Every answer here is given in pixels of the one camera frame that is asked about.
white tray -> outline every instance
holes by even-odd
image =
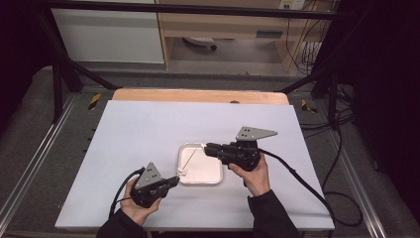
[[[179,148],[178,172],[179,181],[185,185],[215,185],[223,178],[222,163],[206,156],[201,144]]]

white tabletop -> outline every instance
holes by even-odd
[[[174,177],[182,145],[228,144],[242,126],[278,132],[260,139],[259,147],[282,157],[322,193],[292,106],[109,101],[55,226],[73,230],[102,226],[117,189],[131,172],[154,162],[164,178]],[[280,162],[268,156],[266,160],[271,188],[295,226],[334,229],[325,206]],[[149,230],[251,229],[254,218],[248,195],[242,179],[224,166],[223,180],[214,186],[180,183],[171,189],[144,226]]]

black sleeve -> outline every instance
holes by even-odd
[[[248,197],[254,216],[254,238],[297,238],[299,232],[272,190],[263,195]]]
[[[141,238],[144,229],[119,209],[99,228],[96,238]]]

human hand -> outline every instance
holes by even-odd
[[[260,153],[259,164],[251,172],[246,172],[235,164],[229,164],[229,169],[231,169],[237,176],[244,179],[245,184],[253,196],[263,195],[264,193],[270,191],[268,165],[266,164],[263,153]]]
[[[129,182],[127,182],[124,197],[130,197],[130,191],[135,182],[136,179],[132,179]],[[148,218],[150,214],[158,210],[160,201],[161,197],[158,198],[149,208],[138,206],[132,199],[122,200],[120,204],[121,209],[124,213],[126,213],[126,215],[128,215],[134,222],[136,222],[140,226],[143,226],[143,223],[145,223],[146,218]]]

white cabinet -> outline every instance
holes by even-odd
[[[155,3],[154,0],[107,1]],[[52,9],[52,12],[73,60],[163,63],[156,13],[66,9]]]

